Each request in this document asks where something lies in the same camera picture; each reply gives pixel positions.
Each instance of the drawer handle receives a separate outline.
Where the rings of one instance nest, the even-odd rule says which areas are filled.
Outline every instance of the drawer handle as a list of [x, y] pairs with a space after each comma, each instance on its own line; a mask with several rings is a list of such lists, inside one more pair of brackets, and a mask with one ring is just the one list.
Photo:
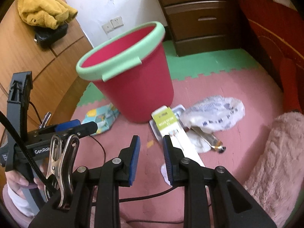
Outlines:
[[212, 21], [212, 20], [216, 20], [215, 17], [200, 17], [197, 19], [198, 21]]

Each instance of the white wall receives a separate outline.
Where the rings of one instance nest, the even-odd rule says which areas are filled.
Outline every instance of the white wall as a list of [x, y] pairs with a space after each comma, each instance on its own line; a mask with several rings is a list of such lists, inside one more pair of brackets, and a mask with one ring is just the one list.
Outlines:
[[[167, 25], [157, 0], [66, 0], [78, 9], [76, 17], [93, 47], [148, 21]], [[124, 26], [105, 34], [102, 25], [121, 16]]]

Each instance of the yellow cloth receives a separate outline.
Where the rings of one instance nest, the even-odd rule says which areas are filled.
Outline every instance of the yellow cloth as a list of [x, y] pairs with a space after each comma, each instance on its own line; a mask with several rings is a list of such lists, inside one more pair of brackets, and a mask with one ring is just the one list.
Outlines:
[[70, 22], [78, 13], [63, 0], [18, 0], [18, 12], [25, 23], [52, 29]]

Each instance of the plastic bag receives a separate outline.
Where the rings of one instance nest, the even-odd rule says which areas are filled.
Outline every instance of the plastic bag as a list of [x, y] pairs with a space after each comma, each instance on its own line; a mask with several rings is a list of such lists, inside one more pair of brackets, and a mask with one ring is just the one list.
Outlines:
[[211, 96], [186, 109], [180, 116], [184, 126], [200, 127], [205, 133], [232, 128], [245, 116], [242, 101], [233, 97]]

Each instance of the metal screw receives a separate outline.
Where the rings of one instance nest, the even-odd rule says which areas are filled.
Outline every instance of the metal screw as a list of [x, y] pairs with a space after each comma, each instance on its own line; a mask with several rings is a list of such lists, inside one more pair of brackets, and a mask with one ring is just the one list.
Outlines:
[[79, 173], [83, 173], [83, 172], [86, 171], [86, 167], [85, 167], [85, 166], [79, 166], [79, 167], [77, 168], [77, 171], [78, 171]]
[[113, 164], [119, 164], [121, 162], [121, 159], [120, 158], [114, 158], [113, 160], [112, 160], [112, 163]]
[[189, 164], [190, 161], [191, 161], [191, 159], [189, 159], [189, 158], [182, 158], [182, 159], [181, 159], [181, 162], [182, 162], [183, 164]]
[[225, 168], [224, 166], [218, 166], [218, 167], [216, 168], [216, 171], [217, 171], [218, 173], [224, 173], [224, 172], [226, 171], [226, 168]]

